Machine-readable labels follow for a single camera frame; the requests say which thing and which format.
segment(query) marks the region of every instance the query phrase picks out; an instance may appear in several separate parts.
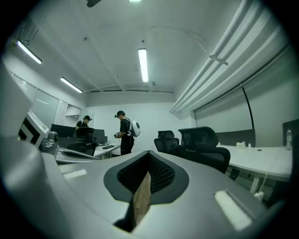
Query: black office chair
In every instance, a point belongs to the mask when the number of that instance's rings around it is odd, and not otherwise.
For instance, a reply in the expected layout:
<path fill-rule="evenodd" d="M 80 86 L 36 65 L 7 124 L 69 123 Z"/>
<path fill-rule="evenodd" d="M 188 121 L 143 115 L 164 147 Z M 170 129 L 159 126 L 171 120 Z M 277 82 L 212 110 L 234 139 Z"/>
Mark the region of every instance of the black office chair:
<path fill-rule="evenodd" d="M 89 127 L 80 127 L 74 132 L 73 138 L 76 142 L 86 142 L 92 143 L 93 142 L 93 128 Z"/>
<path fill-rule="evenodd" d="M 70 144 L 67 147 L 67 149 L 77 151 L 77 152 L 80 152 L 80 153 L 83 153 L 83 154 L 86 154 L 86 155 L 93 156 L 96 147 L 97 147 L 96 143 L 86 144 L 85 142 L 80 142 L 80 143 Z"/>
<path fill-rule="evenodd" d="M 178 157 L 202 163 L 225 173 L 230 152 L 226 148 L 219 148 L 218 138 L 214 130 L 209 127 L 179 129 L 184 145 L 175 145 Z"/>
<path fill-rule="evenodd" d="M 186 149 L 184 145 L 176 145 L 175 151 L 178 157 L 205 164 L 224 174 L 230 160 L 230 152 L 226 148 L 197 147 L 193 150 Z"/>
<path fill-rule="evenodd" d="M 171 130 L 158 131 L 158 138 L 154 139 L 154 143 L 159 152 L 176 155 L 174 146 L 179 144 L 179 139 L 174 138 Z"/>

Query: person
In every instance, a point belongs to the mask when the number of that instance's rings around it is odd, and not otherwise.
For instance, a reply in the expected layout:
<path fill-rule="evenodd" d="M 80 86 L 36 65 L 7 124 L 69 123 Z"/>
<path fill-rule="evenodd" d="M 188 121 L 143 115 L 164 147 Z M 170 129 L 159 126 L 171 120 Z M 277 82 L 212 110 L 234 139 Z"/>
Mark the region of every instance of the person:
<path fill-rule="evenodd" d="M 84 118 L 83 118 L 83 122 L 82 121 L 78 121 L 78 123 L 76 124 L 76 130 L 79 129 L 80 127 L 88 127 L 88 122 L 91 121 L 92 119 L 86 115 Z"/>
<path fill-rule="evenodd" d="M 131 153 L 134 145 L 133 136 L 128 136 L 131 121 L 126 118 L 124 111 L 118 111 L 115 118 L 119 118 L 121 121 L 120 134 L 116 134 L 116 138 L 121 138 L 121 155 L 127 155 Z"/>

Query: black t-shirt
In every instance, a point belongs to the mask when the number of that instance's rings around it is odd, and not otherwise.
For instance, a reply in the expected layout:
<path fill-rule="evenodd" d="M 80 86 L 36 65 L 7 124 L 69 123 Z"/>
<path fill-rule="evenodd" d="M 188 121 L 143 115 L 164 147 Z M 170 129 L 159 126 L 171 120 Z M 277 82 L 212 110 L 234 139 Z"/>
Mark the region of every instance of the black t-shirt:
<path fill-rule="evenodd" d="M 78 126 L 78 127 L 88 127 L 88 125 L 86 123 L 82 122 L 82 121 L 78 121 L 76 126 Z"/>
<path fill-rule="evenodd" d="M 123 133 L 125 132 L 126 134 L 122 136 L 121 138 L 121 149 L 126 150 L 131 144 L 134 143 L 134 138 L 133 136 L 128 136 L 128 130 L 130 129 L 130 121 L 127 119 L 122 119 L 121 120 L 121 129 L 120 132 Z"/>

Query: desk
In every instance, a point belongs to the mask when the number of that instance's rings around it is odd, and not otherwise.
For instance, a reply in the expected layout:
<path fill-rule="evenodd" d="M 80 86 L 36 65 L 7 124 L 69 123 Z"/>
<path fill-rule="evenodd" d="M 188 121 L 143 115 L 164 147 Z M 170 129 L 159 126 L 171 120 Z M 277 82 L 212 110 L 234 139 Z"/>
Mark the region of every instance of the desk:
<path fill-rule="evenodd" d="M 260 177 L 287 181 L 292 170 L 292 151 L 285 147 L 245 148 L 220 145 L 230 151 L 229 165 L 233 168 L 244 169 L 253 174 L 254 180 L 250 192 L 255 193 Z"/>
<path fill-rule="evenodd" d="M 107 155 L 108 158 L 111 158 L 112 151 L 120 148 L 120 145 L 116 144 L 116 143 L 109 144 L 109 145 L 114 145 L 114 147 L 113 148 L 109 148 L 109 149 L 103 149 L 103 147 L 106 147 L 106 146 L 97 146 L 96 149 L 95 149 L 95 151 L 94 151 L 93 156 L 97 157 L 97 158 L 101 158 L 102 156 Z"/>

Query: ceiling light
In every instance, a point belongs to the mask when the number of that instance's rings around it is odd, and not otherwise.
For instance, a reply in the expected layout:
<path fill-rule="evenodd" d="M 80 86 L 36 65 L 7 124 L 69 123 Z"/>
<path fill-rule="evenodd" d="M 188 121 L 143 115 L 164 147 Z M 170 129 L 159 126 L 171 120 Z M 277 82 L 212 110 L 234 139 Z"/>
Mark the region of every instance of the ceiling light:
<path fill-rule="evenodd" d="M 72 83 L 68 82 L 65 78 L 61 77 L 60 79 L 64 83 L 66 83 L 68 86 L 70 86 L 71 88 L 73 88 L 74 90 L 78 91 L 79 93 L 82 93 L 82 91 L 80 89 L 78 89 L 77 87 L 75 87 Z"/>
<path fill-rule="evenodd" d="M 142 80 L 143 82 L 148 82 L 149 77 L 148 77 L 148 62 L 146 58 L 146 49 L 139 49 L 138 54 L 139 54 Z"/>
<path fill-rule="evenodd" d="M 38 58 L 22 41 L 18 41 L 18 45 L 25 51 L 29 56 L 31 56 L 37 63 L 41 64 L 42 60 Z"/>

